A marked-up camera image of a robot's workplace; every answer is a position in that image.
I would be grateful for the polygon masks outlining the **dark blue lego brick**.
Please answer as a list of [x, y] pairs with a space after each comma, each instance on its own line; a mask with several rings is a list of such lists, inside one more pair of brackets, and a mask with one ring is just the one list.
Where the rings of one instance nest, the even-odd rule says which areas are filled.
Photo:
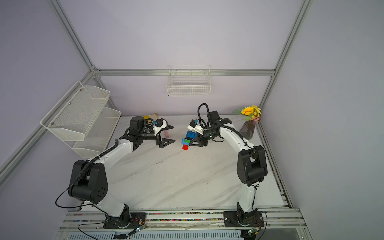
[[187, 134], [186, 134], [186, 139], [193, 140], [197, 136], [198, 136], [198, 133], [188, 131]]

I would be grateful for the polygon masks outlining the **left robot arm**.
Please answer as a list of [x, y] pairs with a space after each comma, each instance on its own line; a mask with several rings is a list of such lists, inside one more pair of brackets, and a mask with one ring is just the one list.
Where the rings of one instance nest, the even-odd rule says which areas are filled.
[[109, 217], [121, 217], [129, 208], [109, 193], [107, 171], [137, 150], [144, 141], [154, 141], [160, 149], [174, 143], [174, 140], [161, 137], [162, 131], [173, 128], [165, 119], [133, 117], [130, 126], [120, 138], [115, 139], [110, 148], [90, 160], [74, 163], [68, 188], [69, 196], [92, 203]]

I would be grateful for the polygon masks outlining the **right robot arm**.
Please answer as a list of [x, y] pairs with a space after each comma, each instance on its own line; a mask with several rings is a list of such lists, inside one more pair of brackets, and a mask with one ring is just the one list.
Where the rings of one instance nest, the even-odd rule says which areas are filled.
[[242, 196], [236, 211], [225, 211], [226, 227], [263, 227], [263, 214], [256, 207], [256, 196], [260, 183], [268, 175], [265, 149], [250, 143], [228, 118], [221, 118], [218, 112], [207, 114], [206, 124], [200, 116], [191, 120], [188, 129], [197, 133], [190, 143], [191, 147], [206, 147], [210, 140], [217, 137], [224, 139], [238, 154], [236, 172], [242, 186]]

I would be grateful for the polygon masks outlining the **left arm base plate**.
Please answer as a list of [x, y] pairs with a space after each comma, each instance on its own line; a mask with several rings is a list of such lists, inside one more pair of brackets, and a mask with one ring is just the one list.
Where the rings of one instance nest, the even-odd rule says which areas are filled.
[[122, 214], [120, 217], [106, 216], [104, 222], [104, 229], [135, 229], [143, 226], [146, 221], [147, 214], [142, 213], [129, 213]]

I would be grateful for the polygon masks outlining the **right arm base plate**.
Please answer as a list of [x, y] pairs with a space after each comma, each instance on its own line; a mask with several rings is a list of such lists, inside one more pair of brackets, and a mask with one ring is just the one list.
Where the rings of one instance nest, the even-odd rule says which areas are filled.
[[254, 210], [243, 213], [238, 211], [224, 211], [225, 227], [264, 227], [262, 212]]

